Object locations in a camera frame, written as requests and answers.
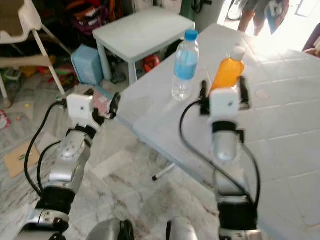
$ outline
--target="white plastic chair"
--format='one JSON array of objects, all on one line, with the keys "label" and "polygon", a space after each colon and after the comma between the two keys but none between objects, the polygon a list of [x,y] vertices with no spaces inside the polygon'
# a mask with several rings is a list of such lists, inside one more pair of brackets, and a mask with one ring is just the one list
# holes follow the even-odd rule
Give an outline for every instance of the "white plastic chair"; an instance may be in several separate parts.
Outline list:
[{"label": "white plastic chair", "polygon": [[[45,50],[43,43],[38,35],[39,30],[43,29],[51,38],[56,40],[58,44],[68,53],[70,51],[60,42],[41,22],[41,18],[35,8],[32,0],[24,0],[23,6],[18,11],[19,20],[23,30],[23,34],[20,36],[10,36],[6,31],[0,29],[0,44],[15,44],[21,43],[27,40],[29,33],[32,32],[36,43],[38,44],[42,55],[30,56],[30,57],[15,57],[15,58],[3,58],[0,57],[0,69],[8,67],[21,67],[23,65],[45,66],[48,67],[57,87],[62,95],[65,95],[64,88],[62,87],[57,73],[52,66],[48,54]],[[4,99],[4,107],[9,108],[12,103],[8,99],[8,94],[0,74],[0,88]]]}]

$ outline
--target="red toy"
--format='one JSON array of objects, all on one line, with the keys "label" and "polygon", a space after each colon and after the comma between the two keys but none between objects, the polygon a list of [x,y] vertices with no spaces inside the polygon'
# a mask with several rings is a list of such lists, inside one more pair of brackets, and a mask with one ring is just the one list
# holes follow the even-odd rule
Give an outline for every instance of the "red toy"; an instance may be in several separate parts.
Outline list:
[{"label": "red toy", "polygon": [[157,55],[153,54],[150,56],[147,56],[145,59],[143,59],[143,68],[144,70],[148,73],[150,72],[153,68],[158,66],[160,64],[160,60]]}]

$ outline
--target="marble floor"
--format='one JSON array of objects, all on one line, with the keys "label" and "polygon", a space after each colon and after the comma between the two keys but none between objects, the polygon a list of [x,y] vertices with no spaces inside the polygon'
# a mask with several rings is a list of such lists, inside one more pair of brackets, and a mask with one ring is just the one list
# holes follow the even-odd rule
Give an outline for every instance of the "marble floor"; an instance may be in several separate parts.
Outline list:
[{"label": "marble floor", "polygon": [[[48,106],[59,94],[55,85],[48,84],[47,80],[39,75],[28,79],[11,109],[6,111],[12,117],[12,124],[15,124],[16,115],[23,116],[28,123],[21,127],[20,140],[26,141],[32,137]],[[119,88],[125,86],[105,87],[120,91]],[[83,87],[76,87],[75,90],[81,92]],[[48,136],[51,136],[52,142],[61,139],[69,122],[67,112],[55,108],[37,141],[38,149],[43,148],[40,145],[44,145],[45,135],[47,141]],[[1,158],[20,143],[18,139],[7,145],[4,139],[0,141]],[[56,151],[56,148],[51,149],[43,160],[44,181],[48,179]],[[137,240],[164,240],[167,221],[183,216],[194,225],[199,240],[217,240],[219,213],[211,191],[177,167],[158,181],[151,180],[153,174],[168,164],[165,158],[140,142],[129,129],[115,120],[105,122],[93,141],[84,179],[69,215],[70,227],[64,234],[66,239],[86,239],[97,223],[116,217],[132,221]],[[29,169],[33,179],[36,179],[35,170],[34,166]],[[10,178],[0,159],[1,240],[14,239],[37,200],[37,194],[24,174]]]}]

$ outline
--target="small white table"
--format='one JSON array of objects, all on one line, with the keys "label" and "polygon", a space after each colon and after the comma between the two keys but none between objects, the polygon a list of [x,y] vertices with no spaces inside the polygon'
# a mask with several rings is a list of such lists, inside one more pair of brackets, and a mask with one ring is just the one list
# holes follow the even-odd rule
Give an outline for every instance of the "small white table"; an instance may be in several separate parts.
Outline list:
[{"label": "small white table", "polygon": [[[199,35],[198,43],[200,58],[190,99],[172,98],[172,55],[121,94],[117,119],[200,183],[212,185],[212,170],[182,144],[179,120],[199,96],[200,82],[215,77],[234,45],[243,46],[243,75],[252,109],[241,111],[237,121],[260,166],[259,227],[277,240],[319,240],[320,59],[276,49],[271,42],[214,24]],[[183,129],[187,139],[214,161],[211,126],[207,117],[199,116],[198,107],[185,116]],[[245,154],[240,162],[254,192],[252,163]]]},{"label": "small white table", "polygon": [[163,49],[184,36],[195,23],[160,7],[150,7],[93,31],[103,75],[112,78],[104,48],[129,65],[130,85],[137,81],[136,62]]}]

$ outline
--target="cardboard piece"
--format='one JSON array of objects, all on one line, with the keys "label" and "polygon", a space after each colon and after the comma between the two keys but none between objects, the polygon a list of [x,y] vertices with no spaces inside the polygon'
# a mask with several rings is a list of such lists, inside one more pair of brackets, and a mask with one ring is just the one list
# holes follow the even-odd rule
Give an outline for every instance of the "cardboard piece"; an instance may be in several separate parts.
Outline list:
[{"label": "cardboard piece", "polygon": [[[6,168],[9,171],[11,178],[14,178],[18,174],[24,171],[25,156],[28,150],[30,142],[26,142],[17,147],[12,152],[6,154],[3,158]],[[37,148],[33,145],[28,160],[28,167],[36,164],[39,161],[40,154]]]}]

